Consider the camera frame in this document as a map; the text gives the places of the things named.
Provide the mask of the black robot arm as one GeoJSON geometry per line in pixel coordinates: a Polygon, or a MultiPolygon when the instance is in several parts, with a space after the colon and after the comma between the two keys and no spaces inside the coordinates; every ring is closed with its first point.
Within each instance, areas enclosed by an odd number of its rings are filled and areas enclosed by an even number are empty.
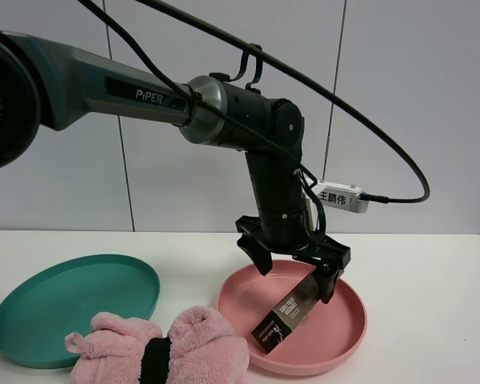
{"type": "Polygon", "coordinates": [[[258,215],[236,221],[238,246],[260,274],[274,254],[312,265],[320,299],[331,300],[350,249],[325,233],[316,180],[301,164],[305,121],[295,104],[212,76],[169,86],[155,72],[0,31],[0,168],[40,126],[64,130],[89,113],[169,123],[193,144],[244,152],[258,215]]]}

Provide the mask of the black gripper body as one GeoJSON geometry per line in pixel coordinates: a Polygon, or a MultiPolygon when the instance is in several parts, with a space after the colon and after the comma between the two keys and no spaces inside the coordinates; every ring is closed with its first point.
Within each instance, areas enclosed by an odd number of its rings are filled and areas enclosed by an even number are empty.
{"type": "Polygon", "coordinates": [[[312,266],[315,262],[333,262],[343,269],[351,260],[350,248],[328,236],[314,242],[300,218],[267,223],[258,217],[242,216],[235,225],[241,236],[254,238],[271,253],[271,257],[273,254],[285,254],[312,266]]]}

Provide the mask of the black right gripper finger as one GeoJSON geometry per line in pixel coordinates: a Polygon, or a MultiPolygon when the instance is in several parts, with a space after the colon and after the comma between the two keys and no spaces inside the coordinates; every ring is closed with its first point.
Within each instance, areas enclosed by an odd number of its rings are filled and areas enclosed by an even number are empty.
{"type": "Polygon", "coordinates": [[[261,275],[267,275],[273,267],[271,253],[254,238],[242,235],[237,246],[250,258],[261,275]]]}

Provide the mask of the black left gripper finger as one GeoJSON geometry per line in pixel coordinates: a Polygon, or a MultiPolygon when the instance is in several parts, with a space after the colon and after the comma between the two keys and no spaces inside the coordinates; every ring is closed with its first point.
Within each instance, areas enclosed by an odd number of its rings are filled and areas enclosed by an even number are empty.
{"type": "Polygon", "coordinates": [[[334,296],[337,280],[344,269],[333,262],[315,262],[312,276],[317,283],[318,295],[322,303],[328,304],[334,296]]]}

